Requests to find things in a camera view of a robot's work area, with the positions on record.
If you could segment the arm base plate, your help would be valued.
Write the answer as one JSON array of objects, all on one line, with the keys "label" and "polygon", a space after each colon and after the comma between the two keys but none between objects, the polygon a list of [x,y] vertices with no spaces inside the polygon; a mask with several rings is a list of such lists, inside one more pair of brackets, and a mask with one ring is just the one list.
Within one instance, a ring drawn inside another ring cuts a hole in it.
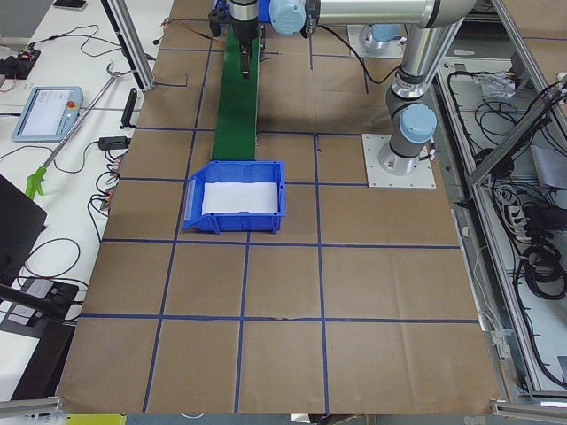
[{"label": "arm base plate", "polygon": [[347,27],[350,46],[361,58],[402,58],[400,24],[366,24]]},{"label": "arm base plate", "polygon": [[390,135],[362,134],[368,186],[382,189],[435,189],[430,156],[425,147],[415,158],[393,153]]}]

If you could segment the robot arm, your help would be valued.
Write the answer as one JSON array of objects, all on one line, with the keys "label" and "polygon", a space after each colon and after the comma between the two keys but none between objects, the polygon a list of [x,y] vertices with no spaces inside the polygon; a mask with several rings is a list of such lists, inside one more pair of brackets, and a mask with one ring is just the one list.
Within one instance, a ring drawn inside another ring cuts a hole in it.
[{"label": "robot arm", "polygon": [[359,54],[365,58],[400,58],[400,24],[368,24],[358,36]]},{"label": "robot arm", "polygon": [[401,61],[383,78],[392,135],[377,155],[387,173],[407,176],[417,169],[438,124],[435,112],[421,99],[473,5],[436,0],[270,1],[268,17],[278,34],[305,38],[334,25],[359,26],[359,44],[370,52],[392,43],[394,27],[408,27]]}]

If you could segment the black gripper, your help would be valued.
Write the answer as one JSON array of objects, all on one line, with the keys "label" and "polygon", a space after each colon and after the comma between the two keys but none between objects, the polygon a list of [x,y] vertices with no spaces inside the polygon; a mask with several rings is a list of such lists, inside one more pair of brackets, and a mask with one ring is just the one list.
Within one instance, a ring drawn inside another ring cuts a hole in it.
[{"label": "black gripper", "polygon": [[245,80],[251,73],[251,42],[258,37],[259,4],[257,0],[217,1],[209,12],[212,35],[221,34],[222,25],[231,25],[232,34],[240,42],[240,71]]}]

